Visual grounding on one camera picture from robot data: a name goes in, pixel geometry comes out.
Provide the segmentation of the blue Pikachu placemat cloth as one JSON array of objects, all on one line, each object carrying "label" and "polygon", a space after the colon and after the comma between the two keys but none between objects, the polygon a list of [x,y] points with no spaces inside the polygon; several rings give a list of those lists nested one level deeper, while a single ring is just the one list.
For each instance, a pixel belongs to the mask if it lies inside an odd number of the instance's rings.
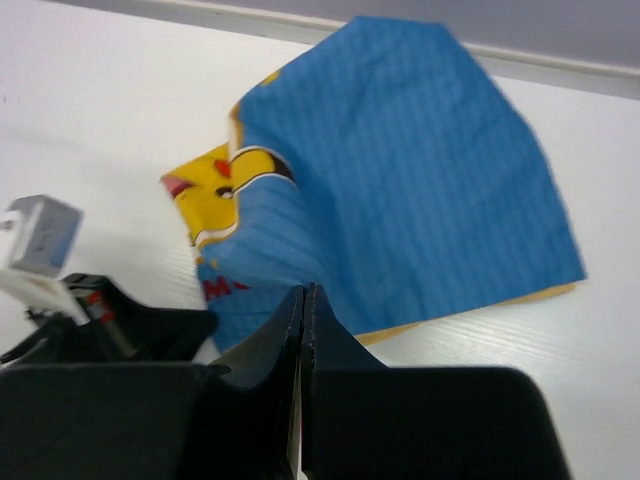
[{"label": "blue Pikachu placemat cloth", "polygon": [[295,286],[366,335],[586,272],[526,121],[444,26],[357,17],[249,90],[162,183],[228,350]]}]

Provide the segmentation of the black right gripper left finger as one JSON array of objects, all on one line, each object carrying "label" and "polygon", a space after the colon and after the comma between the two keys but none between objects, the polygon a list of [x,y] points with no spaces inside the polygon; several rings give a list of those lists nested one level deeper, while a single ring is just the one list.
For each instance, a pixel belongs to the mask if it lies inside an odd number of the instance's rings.
[{"label": "black right gripper left finger", "polygon": [[291,479],[304,291],[207,365],[20,364],[1,372],[5,479]]}]

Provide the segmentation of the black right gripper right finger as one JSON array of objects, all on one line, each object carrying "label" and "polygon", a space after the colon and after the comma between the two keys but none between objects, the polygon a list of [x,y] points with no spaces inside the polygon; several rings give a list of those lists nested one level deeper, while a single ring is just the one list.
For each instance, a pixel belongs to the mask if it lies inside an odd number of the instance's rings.
[{"label": "black right gripper right finger", "polygon": [[567,479],[547,404],[508,367],[392,368],[337,320],[303,311],[302,469],[311,479]]}]

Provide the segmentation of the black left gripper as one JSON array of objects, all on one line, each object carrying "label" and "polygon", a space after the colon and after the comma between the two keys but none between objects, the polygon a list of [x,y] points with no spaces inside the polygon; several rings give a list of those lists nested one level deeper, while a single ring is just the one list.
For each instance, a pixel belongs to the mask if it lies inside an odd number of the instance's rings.
[{"label": "black left gripper", "polygon": [[191,361],[216,330],[206,310],[150,307],[126,295],[107,276],[74,273],[63,279],[88,322],[30,307],[36,329],[1,355],[1,365]]}]

